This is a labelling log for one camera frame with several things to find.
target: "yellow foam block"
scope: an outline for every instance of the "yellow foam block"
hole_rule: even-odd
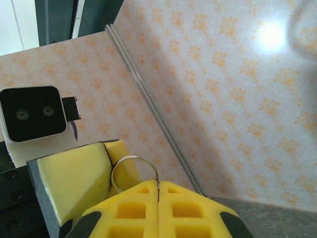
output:
[[[110,155],[112,164],[115,164],[122,157],[130,155],[123,140],[105,143]],[[127,190],[142,182],[139,172],[132,160],[119,164],[114,171],[113,179],[121,190]],[[111,186],[108,197],[118,194]]]
[[[101,212],[89,238],[157,238],[158,188],[143,182],[88,209],[83,216]]]
[[[108,197],[111,163],[105,145],[95,143],[37,160],[43,185],[60,226],[74,223]]]
[[[232,209],[168,181],[160,182],[158,230],[160,238],[232,238],[221,212]]]

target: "gray countertop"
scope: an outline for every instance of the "gray countertop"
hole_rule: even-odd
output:
[[[235,210],[255,238],[317,238],[317,213],[212,197]]]

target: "wallpaper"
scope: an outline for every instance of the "wallpaper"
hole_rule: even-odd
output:
[[[80,144],[124,139],[132,154],[157,166],[161,180],[191,188],[106,32],[0,57],[0,88],[35,85],[77,97]],[[147,164],[138,167],[144,179],[155,178]]]
[[[124,2],[114,26],[209,195],[317,212],[316,12]]]

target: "metal ring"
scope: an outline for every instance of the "metal ring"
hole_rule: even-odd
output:
[[[149,164],[149,165],[152,167],[152,169],[154,170],[155,175],[156,175],[155,180],[157,181],[157,184],[158,184],[158,187],[159,187],[159,173],[158,173],[158,170],[157,170],[157,168],[155,167],[155,165],[152,164],[150,161],[147,161],[147,160],[145,160],[145,159],[143,159],[143,158],[141,158],[141,157],[139,157],[139,156],[129,155],[129,156],[125,156],[125,157],[121,158],[120,160],[118,160],[118,161],[114,164],[113,170],[112,170],[112,172],[111,172],[111,183],[112,183],[113,188],[114,188],[118,193],[121,193],[121,192],[122,192],[122,190],[115,184],[114,179],[113,179],[113,174],[114,174],[115,168],[116,168],[120,163],[122,163],[123,161],[125,161],[125,160],[133,160],[133,159],[137,159],[137,160],[141,160],[141,161],[143,161],[143,162],[146,162],[147,164]]]

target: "black screw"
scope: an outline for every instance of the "black screw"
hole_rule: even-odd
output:
[[[20,201],[23,198],[22,192],[15,192],[12,196],[14,201]]]
[[[7,222],[7,224],[5,225],[5,228],[7,231],[12,231],[16,228],[17,226],[17,222],[16,221],[9,221]]]
[[[6,174],[6,178],[9,180],[13,180],[18,176],[18,174],[15,171],[10,171]]]

